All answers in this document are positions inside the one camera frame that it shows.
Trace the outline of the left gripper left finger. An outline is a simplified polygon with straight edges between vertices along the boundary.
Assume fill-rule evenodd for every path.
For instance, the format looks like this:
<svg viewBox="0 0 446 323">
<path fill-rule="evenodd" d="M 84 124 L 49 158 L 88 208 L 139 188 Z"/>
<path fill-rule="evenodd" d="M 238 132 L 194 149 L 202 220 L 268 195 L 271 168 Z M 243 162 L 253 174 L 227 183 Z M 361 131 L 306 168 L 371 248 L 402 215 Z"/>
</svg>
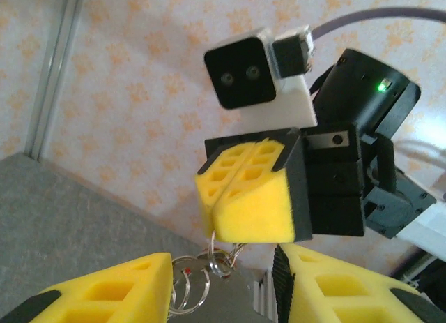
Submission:
<svg viewBox="0 0 446 323">
<path fill-rule="evenodd" d="M 47 287 L 2 322 L 166 322 L 173 267 L 153 253 Z"/>
</svg>

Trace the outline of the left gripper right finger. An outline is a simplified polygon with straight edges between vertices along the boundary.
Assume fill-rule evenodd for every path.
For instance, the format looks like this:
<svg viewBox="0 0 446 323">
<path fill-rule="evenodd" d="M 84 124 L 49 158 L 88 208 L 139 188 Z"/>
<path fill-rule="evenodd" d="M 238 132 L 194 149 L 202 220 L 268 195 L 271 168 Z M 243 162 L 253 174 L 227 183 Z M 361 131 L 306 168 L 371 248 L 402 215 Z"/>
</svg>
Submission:
<svg viewBox="0 0 446 323">
<path fill-rule="evenodd" d="M 444 322 L 409 284 L 297 244 L 273 261 L 279 322 Z"/>
</svg>

